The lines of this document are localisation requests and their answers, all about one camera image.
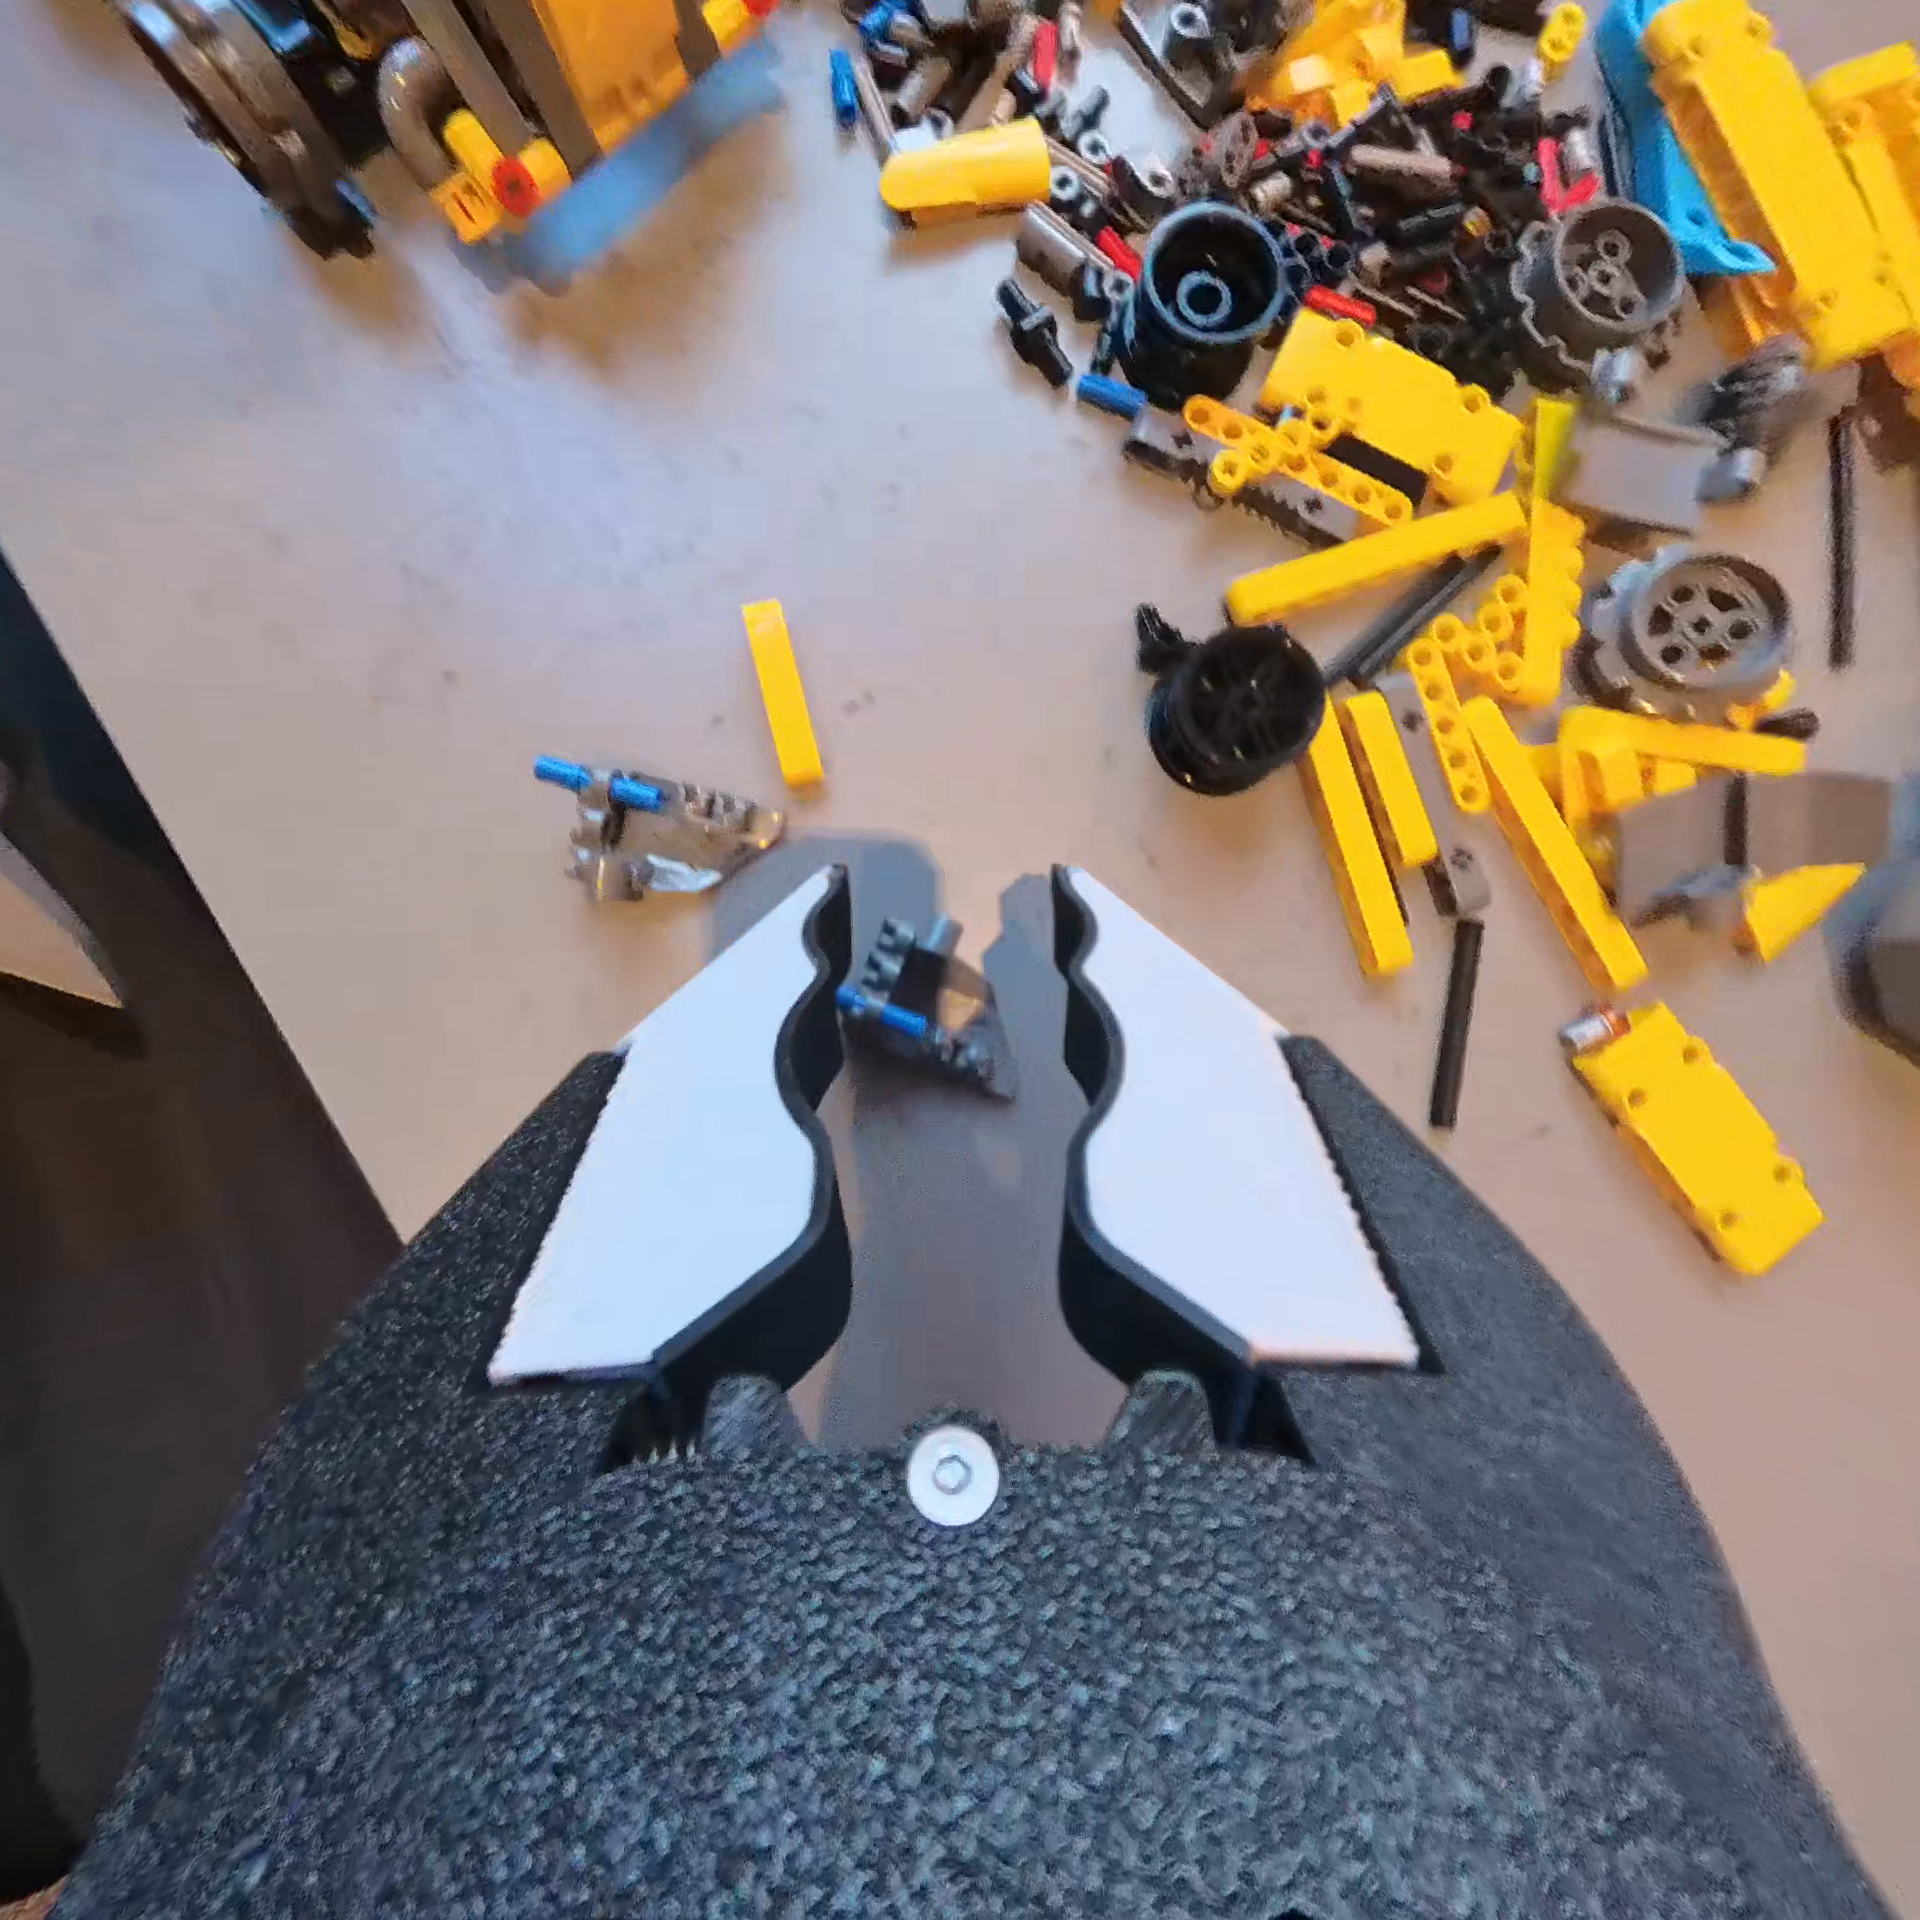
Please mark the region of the grey toy panel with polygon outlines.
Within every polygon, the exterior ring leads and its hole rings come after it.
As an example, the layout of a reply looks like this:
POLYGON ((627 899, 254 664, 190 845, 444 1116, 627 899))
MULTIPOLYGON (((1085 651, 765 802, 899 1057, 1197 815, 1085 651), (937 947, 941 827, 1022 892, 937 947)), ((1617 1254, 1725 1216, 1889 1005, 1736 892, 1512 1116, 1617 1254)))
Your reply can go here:
POLYGON ((1709 773, 1612 818, 1605 892, 1629 927, 1681 919, 1729 930, 1760 881, 1875 864, 1898 796, 1894 780, 1865 774, 1709 773))

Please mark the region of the yellow curved toy panel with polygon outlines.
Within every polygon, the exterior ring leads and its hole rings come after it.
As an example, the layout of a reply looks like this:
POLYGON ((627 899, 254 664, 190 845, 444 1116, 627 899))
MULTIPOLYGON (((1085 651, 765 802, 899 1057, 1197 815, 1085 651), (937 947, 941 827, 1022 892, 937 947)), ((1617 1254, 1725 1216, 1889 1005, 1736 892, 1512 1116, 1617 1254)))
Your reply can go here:
POLYGON ((935 228, 1044 205, 1052 174, 1044 131, 1022 117, 902 149, 882 164, 878 196, 908 227, 935 228))

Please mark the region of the small grey toy connector piece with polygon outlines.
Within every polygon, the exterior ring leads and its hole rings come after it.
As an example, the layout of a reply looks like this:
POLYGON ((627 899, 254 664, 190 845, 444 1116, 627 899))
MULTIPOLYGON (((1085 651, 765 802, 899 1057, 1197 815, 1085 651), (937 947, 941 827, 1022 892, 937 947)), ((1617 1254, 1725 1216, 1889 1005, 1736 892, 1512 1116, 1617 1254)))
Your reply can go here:
POLYGON ((850 1044, 947 1086, 1012 1104, 1017 1068, 988 976, 957 955, 962 925, 886 919, 834 997, 850 1044))

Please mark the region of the grey desk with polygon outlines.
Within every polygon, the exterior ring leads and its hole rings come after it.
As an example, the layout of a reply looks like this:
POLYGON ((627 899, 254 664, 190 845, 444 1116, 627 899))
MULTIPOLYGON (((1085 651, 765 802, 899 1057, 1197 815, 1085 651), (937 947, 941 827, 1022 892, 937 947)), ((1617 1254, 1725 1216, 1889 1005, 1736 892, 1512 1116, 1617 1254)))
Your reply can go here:
POLYGON ((874 1068, 826 1120, 855 1242, 795 1390, 855 1449, 935 1406, 1091 1439, 1053 1160, 1081 1111, 1044 881, 1085 868, 1403 1124, 1450 935, 1357 971, 1294 774, 1157 773, 1134 609, 1187 632, 1282 542, 1129 467, 999 337, 1004 222, 896 228, 788 9, 560 208, 558 294, 371 172, 318 261, 98 4, 4 4, 4 554, 300 1068, 411 1237, 585 1053, 839 860, 959 921, 1012 1109, 874 1068), (784 784, 742 606, 777 601, 826 780, 784 784), (706 895, 602 904, 535 757, 769 805, 706 895))

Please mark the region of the short yellow toy beam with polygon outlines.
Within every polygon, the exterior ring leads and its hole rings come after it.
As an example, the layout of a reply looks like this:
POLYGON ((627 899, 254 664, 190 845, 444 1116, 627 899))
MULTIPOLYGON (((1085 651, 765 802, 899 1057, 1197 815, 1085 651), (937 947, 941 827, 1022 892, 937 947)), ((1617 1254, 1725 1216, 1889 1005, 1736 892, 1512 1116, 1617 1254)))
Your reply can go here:
POLYGON ((740 623, 780 780, 791 790, 813 790, 826 769, 785 613, 777 598, 760 598, 740 609, 740 623))

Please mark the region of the blue curved toy panel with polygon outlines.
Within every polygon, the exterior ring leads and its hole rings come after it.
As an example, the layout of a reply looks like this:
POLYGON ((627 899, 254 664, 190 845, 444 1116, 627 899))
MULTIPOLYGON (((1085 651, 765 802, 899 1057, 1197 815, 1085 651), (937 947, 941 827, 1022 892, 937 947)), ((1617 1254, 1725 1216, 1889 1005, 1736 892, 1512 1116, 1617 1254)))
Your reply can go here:
POLYGON ((1617 194, 1668 228, 1685 276, 1772 276, 1773 258, 1727 233, 1652 84, 1641 40, 1664 10, 1668 2, 1609 2, 1591 33, 1617 194))

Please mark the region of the black toy axle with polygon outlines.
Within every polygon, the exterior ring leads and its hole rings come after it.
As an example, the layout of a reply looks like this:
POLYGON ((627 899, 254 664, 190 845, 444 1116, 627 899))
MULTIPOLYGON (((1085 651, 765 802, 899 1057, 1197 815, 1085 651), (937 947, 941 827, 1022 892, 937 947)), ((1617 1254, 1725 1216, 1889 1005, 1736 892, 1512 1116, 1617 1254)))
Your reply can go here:
POLYGON ((1485 925, 1479 919, 1452 925, 1450 971, 1428 1094, 1428 1129, 1441 1134, 1457 1126, 1466 1091, 1484 935, 1485 925))
POLYGON ((1860 485, 1856 413, 1841 407, 1825 422, 1827 669, 1843 674, 1857 658, 1860 630, 1860 485))

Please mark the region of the yellow toy vehicle model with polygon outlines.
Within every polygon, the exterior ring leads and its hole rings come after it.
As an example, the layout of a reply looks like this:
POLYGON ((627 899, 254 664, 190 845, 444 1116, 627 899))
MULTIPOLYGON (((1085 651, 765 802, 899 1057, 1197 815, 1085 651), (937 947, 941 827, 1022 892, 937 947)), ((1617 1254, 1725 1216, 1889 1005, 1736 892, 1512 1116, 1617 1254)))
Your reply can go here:
POLYGON ((365 261, 394 163, 498 283, 560 294, 565 199, 752 49, 775 4, 119 2, 186 127, 316 261, 365 261))

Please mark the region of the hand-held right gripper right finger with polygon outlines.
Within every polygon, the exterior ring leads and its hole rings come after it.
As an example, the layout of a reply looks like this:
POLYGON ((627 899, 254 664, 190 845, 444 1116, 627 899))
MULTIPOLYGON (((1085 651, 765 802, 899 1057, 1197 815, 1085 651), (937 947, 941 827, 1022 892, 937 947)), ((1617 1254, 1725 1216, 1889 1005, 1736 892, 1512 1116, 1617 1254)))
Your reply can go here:
POLYGON ((1289 1031, 1081 867, 1049 872, 1067 1140, 1058 1292, 1108 1376, 1202 1382, 1426 1360, 1286 1046, 1289 1031))

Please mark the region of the pile of yellow toy beams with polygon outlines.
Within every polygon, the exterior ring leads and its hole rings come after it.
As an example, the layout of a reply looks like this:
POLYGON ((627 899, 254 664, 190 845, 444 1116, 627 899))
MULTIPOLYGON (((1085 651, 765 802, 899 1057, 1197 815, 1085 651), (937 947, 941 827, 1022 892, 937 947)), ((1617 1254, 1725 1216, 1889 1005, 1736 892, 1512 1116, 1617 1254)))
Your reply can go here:
MULTIPOLYGON (((1411 575, 1466 575, 1522 559, 1490 598, 1495 637, 1475 666, 1485 698, 1548 708, 1563 692, 1582 634, 1582 604, 1622 564, 1670 545, 1617 551, 1548 497, 1576 415, 1588 409, 1691 425, 1769 461, 1812 422, 1860 402, 1856 374, 1879 372, 1915 416, 1915 44, 1894 43, 1803 78, 1753 4, 1665 4, 1644 31, 1652 89, 1734 239, 1764 251, 1767 276, 1685 276, 1672 351, 1619 400, 1503 398, 1464 386, 1379 332, 1315 314, 1291 323, 1256 410, 1189 396, 1200 432, 1219 420, 1200 491, 1254 509, 1267 482, 1301 482, 1347 509, 1354 534, 1303 559, 1237 579, 1224 598, 1235 627, 1284 623, 1411 575)), ((1588 698, 1573 718, 1612 712, 1641 731, 1755 741, 1744 758, 1698 769, 1803 774, 1799 741, 1773 752, 1767 701, 1722 727, 1640 717, 1588 698)), ((1744 951, 1767 959, 1840 901, 1869 867, 1809 867, 1761 878, 1742 897, 1744 951)))

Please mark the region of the long yellow holed toy block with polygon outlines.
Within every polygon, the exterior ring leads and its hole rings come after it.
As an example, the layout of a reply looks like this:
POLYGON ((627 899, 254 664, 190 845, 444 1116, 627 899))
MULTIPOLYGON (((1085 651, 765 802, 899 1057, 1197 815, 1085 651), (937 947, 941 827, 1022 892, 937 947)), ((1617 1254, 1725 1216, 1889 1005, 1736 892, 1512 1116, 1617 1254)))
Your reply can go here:
POLYGON ((1594 1006, 1558 1042, 1665 1204, 1724 1269, 1761 1278, 1821 1229, 1801 1165, 1665 1005, 1594 1006))

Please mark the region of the grey toy wheel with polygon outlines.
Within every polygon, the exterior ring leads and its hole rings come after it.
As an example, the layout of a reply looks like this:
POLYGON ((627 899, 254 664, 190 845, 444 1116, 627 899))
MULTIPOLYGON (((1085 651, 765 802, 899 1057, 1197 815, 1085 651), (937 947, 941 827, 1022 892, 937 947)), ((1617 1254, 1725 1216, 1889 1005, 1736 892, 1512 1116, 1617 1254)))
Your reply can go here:
POLYGON ((1548 396, 1631 386, 1670 351, 1688 293, 1668 225, 1595 199, 1532 222, 1508 266, 1512 355, 1548 396))
POLYGON ((1722 727, 1791 660, 1785 591, 1760 564, 1670 542, 1624 563, 1582 602, 1578 691, 1600 708, 1722 727))

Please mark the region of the grey toy plate with blue pins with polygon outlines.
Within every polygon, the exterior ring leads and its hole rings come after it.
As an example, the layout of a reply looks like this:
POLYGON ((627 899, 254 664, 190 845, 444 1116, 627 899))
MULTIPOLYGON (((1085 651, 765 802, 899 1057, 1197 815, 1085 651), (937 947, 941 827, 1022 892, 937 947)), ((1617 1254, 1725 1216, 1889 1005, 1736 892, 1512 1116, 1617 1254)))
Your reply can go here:
POLYGON ((788 815, 729 790, 555 754, 537 783, 573 802, 568 876, 599 904, 703 897, 780 847, 788 815))

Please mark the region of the black spoked toy wheel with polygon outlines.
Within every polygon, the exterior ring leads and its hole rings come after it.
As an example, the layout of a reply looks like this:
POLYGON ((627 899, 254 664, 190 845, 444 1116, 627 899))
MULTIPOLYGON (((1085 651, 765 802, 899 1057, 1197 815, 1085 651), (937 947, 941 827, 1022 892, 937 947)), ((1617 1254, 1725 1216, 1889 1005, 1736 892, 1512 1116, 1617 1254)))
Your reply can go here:
POLYGON ((1150 754, 1165 780, 1202 801, 1245 795, 1297 763, 1325 723, 1322 666, 1282 623, 1191 639, 1139 602, 1134 651, 1150 679, 1150 754))

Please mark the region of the black toy wheel rim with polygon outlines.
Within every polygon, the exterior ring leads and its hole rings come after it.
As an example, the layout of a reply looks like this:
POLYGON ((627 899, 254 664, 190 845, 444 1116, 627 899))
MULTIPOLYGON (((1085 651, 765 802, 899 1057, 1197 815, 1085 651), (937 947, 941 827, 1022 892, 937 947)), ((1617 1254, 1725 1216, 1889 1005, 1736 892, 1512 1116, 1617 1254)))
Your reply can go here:
POLYGON ((1146 241, 1116 361, 1157 410, 1175 415, 1193 396, 1229 400, 1310 289, 1300 253, 1252 212, 1219 201, 1181 206, 1146 241))

